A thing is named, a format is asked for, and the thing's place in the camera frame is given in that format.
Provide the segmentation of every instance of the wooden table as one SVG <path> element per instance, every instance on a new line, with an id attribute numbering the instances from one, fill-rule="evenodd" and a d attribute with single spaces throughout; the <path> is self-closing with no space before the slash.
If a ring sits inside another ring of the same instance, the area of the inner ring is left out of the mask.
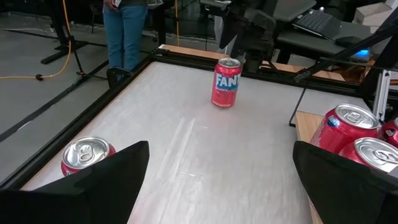
<path id="1" fill-rule="evenodd" d="M 322 120 L 323 116 L 317 114 L 311 114 L 301 111 L 296 112 L 297 139 L 299 141 L 309 142 Z M 314 209 L 311 203 L 310 211 L 312 223 L 323 224 L 321 218 L 319 217 L 317 211 Z"/>
<path id="2" fill-rule="evenodd" d="M 207 52 L 203 50 L 196 50 L 196 49 L 189 49 L 185 47 L 177 47 L 173 45 L 161 45 L 159 48 L 163 48 L 172 52 L 176 53 L 181 53 L 181 54 L 188 54 L 188 55 L 196 55 L 200 57 L 206 57 L 206 58 L 213 58 L 213 59 L 221 59 L 227 57 L 225 54 L 220 54 L 216 52 Z M 298 72 L 299 70 L 303 69 L 304 67 L 301 66 L 295 66 L 295 65 L 285 65 L 281 63 L 274 63 L 275 67 L 278 68 L 279 70 L 283 70 L 286 72 Z M 326 71 L 320 71 L 316 74 L 314 74 L 315 77 L 320 77 L 320 78 L 329 78 L 332 80 L 339 80 L 339 81 L 344 81 L 344 78 L 339 74 L 335 72 L 326 72 Z"/>

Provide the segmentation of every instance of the soda can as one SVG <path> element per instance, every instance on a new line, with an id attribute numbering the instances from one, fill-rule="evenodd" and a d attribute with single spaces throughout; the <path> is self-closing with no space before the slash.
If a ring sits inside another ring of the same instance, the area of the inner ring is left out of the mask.
<path id="1" fill-rule="evenodd" d="M 398 147 L 398 118 L 383 124 L 379 130 L 379 139 Z"/>
<path id="2" fill-rule="evenodd" d="M 229 108 L 235 104 L 242 66 L 233 58 L 220 59 L 214 71 L 213 92 L 211 102 L 221 108 Z"/>
<path id="3" fill-rule="evenodd" d="M 398 149 L 376 138 L 360 138 L 345 146 L 340 155 L 384 172 L 398 165 Z"/>
<path id="4" fill-rule="evenodd" d="M 64 176 L 74 174 L 115 153 L 114 147 L 102 138 L 88 136 L 75 139 L 63 150 L 62 173 Z"/>
<path id="5" fill-rule="evenodd" d="M 370 111 L 343 103 L 327 112 L 310 143 L 338 154 L 343 147 L 359 138 L 376 138 L 379 125 Z"/>

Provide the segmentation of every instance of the laptop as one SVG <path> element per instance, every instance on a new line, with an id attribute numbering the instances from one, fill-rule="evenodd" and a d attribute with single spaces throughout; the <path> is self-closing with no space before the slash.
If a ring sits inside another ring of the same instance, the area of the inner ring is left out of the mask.
<path id="1" fill-rule="evenodd" d="M 311 32 L 328 40 L 336 40 L 341 21 L 327 13 L 310 9 L 293 20 L 293 26 Z"/>

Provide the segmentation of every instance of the metal frame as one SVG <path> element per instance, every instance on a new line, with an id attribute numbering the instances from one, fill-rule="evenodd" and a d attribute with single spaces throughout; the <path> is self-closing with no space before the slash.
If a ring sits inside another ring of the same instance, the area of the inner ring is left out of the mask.
<path id="1" fill-rule="evenodd" d="M 23 163 L 18 170 L 1 182 L 0 188 L 19 189 L 23 187 L 27 181 L 41 170 L 41 168 L 43 168 L 51 158 L 60 152 L 67 143 L 69 143 L 93 118 L 95 118 L 101 110 L 111 103 L 113 99 L 115 99 L 115 97 L 117 97 L 125 87 L 133 82 L 135 78 L 152 62 L 170 63 L 184 67 L 212 71 L 214 70 L 217 60 L 170 52 L 168 50 L 155 49 L 134 68 L 131 76 L 126 77 L 115 87 L 109 89 L 99 97 L 66 128 L 59 132 L 51 141 Z M 318 77 L 310 77 L 303 82 L 295 82 L 293 79 L 294 76 L 295 73 L 293 72 L 275 71 L 271 68 L 262 68 L 259 73 L 242 73 L 242 77 L 246 78 L 305 87 L 305 89 L 309 88 L 347 96 L 361 97 L 357 91 L 359 85 L 355 83 L 346 83 Z M 398 91 L 393 92 L 394 94 L 390 96 L 389 99 L 398 102 Z"/>

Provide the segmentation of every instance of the person's leg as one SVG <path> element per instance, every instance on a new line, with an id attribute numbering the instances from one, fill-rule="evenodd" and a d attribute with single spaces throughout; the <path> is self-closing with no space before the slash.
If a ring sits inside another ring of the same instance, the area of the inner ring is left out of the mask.
<path id="1" fill-rule="evenodd" d="M 147 6 L 126 6 L 121 9 L 124 24 L 124 68 L 132 70 L 140 61 L 141 36 Z"/>
<path id="2" fill-rule="evenodd" d="M 123 68 L 122 14 L 104 6 L 104 25 L 108 42 L 109 67 Z"/>

